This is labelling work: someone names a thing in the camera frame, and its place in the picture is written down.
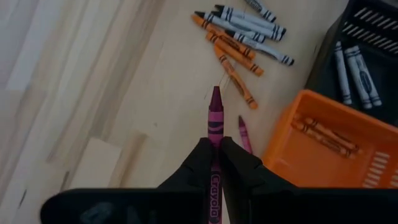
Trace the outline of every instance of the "orange plastic bin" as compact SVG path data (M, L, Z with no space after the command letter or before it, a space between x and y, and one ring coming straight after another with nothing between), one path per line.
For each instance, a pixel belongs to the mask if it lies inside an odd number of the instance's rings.
M348 159L291 127L294 114L316 119L363 150ZM310 90L281 114L262 157L299 187L398 188L398 129Z

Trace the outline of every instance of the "pink crayon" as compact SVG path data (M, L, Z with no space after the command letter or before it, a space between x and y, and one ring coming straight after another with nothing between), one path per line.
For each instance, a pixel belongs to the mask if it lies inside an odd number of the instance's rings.
M210 199L209 199L209 224L221 224L222 196L221 169L218 162L218 149L224 136L224 107L221 100L220 88L214 86L213 95L209 106L208 114L208 138L213 143L216 151L214 152L211 163L210 176Z
M251 149L248 130L246 129L246 124L244 123L242 116L240 116L240 115L239 115L239 132L241 133L244 150L246 150L248 153L252 154L253 150Z

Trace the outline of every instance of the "black plastic bin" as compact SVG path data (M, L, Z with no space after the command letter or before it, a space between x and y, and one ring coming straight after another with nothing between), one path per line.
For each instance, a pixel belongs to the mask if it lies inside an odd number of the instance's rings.
M305 88L342 102L334 56L338 40L343 49L359 46L383 102L363 108L346 63L353 101L349 106L398 127L398 9L377 0L351 0L329 28Z

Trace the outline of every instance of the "orange crayon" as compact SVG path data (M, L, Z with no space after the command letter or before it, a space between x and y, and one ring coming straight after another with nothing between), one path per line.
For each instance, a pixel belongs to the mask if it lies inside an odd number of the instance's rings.
M225 51L228 55L234 58L237 62L242 64L245 68L256 74L257 76L261 76L264 71L258 65L241 55L235 49L230 47L226 42L222 41L218 36L212 32L207 33L206 39L215 43L219 48Z
M345 156L350 159L354 159L355 156L351 154L351 151L340 146L337 142L335 142L332 139L328 139L326 136L323 136L322 134L314 131L312 128L310 128L308 125L304 124L301 121L293 120L292 121L292 126L295 129L298 129L299 131L303 132L306 134L308 137L317 140L319 143L322 145L328 147L329 149L341 154L342 156Z
M325 136L329 137L330 139L334 140L338 144L341 144L345 148L351 150L352 152L359 152L359 146L353 142L351 142L349 139L344 138L343 136L340 136L339 134L335 133L334 131L324 127L324 125L318 123L318 121L315 121L312 118L304 118L304 122L311 128L315 129L319 133L324 134Z
M196 24L206 29L208 32L216 34L221 40L225 41L230 47L237 50L239 53L243 54L243 56L249 58L250 60L253 60L256 57L256 53L253 50L239 43L237 40L233 39L232 37L224 33L224 31L222 31L221 29L213 26L209 21L206 21L197 15L192 15L191 17Z
M231 63L226 58L224 52L216 45L214 46L214 51L216 53L218 60L220 60L224 69L228 73L229 77L231 77L232 82L235 84L236 88L238 89L239 93L243 96L244 100L249 105L250 109L254 110L257 109L258 104L254 100L253 96L250 94L250 91L244 84L239 74L235 71L234 67L232 67Z

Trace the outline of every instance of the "white crayon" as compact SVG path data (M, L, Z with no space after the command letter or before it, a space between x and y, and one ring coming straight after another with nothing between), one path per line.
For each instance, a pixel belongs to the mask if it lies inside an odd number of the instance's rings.
M253 49L256 49L262 53L265 53L265 54L271 56L272 58L274 58L275 60L277 60L280 63L286 64L288 66L291 66L294 64L294 59L290 58L289 56L282 55L275 49L268 47L264 44L259 44L255 41L252 41L251 39L247 38L246 36L244 36L240 33L230 31L230 30L226 30L225 33L228 34L229 36L233 37L240 43L246 44L247 46L249 46Z
M257 32L253 32L253 31L250 31L250 30L247 30L247 29L245 30L245 29L240 29L240 28L237 28L235 26L232 26L229 22L224 21L224 20L220 19L219 17L216 17L213 14L210 14L210 13L207 13L207 12L206 13L204 13L204 12L195 12L195 14L197 14L198 16L204 18L205 20L207 20L207 21L209 21L211 23L214 23L215 25L220 26L220 27L222 27L224 29L229 29L229 30L233 30L233 31L236 31L236 32L240 32L243 35L248 36L249 38L252 38L253 40L255 40L255 41L259 42L259 43L263 43L265 41L265 39L266 39L266 37L264 35L262 35L262 34L259 34Z
M373 106L381 106L382 102L379 97L379 93L377 92L376 87L374 86L372 76L369 73L368 67L365 64L365 60L362 57L361 51L359 50L358 46L352 47L353 54L355 55L356 63L358 64L359 71L366 75L369 79L371 89L369 92L369 96L371 97Z
M344 56L340 41L336 43L335 58L336 58L338 80L340 83L341 94L343 95L343 103L345 105L350 105L353 103L353 101L351 100L351 92L349 90L349 85L348 85L346 65L344 63Z
M212 12L217 17L221 17L222 13L221 12ZM271 40L277 40L280 41L282 40L283 35L285 34L286 30L280 29L275 27L274 30L266 29L261 26L257 26L253 23L250 23L248 21L245 21L244 19L240 19L238 17L226 17L226 21L228 21L230 24L233 26L236 26L241 29L249 29L254 32L258 32L259 34L262 34Z
M230 17L238 17L240 19L244 19L245 21L251 22L257 26L261 26L266 29L270 30L279 29L283 33L285 32L284 30L286 30L285 28L275 23L271 23L265 21L264 19L260 19L256 16L252 16L248 13L240 11L239 9L234 9L232 7L221 6L221 5L215 5L215 7L221 12L221 18L226 21L230 20Z
M276 16L270 12L263 4L259 3L256 0L244 0L246 1L254 10L256 10L263 18L268 20L269 22L274 22L276 20Z
M368 95L368 92L366 91L367 88L369 88L368 82L366 81L366 77L361 76L358 68L358 64L356 63L355 56L352 54L352 49L346 49L344 51L344 54L347 59L348 67L349 70L351 71L351 74L353 76L356 89L359 93L359 97L361 98L363 107L365 109L370 109L372 108L371 100Z

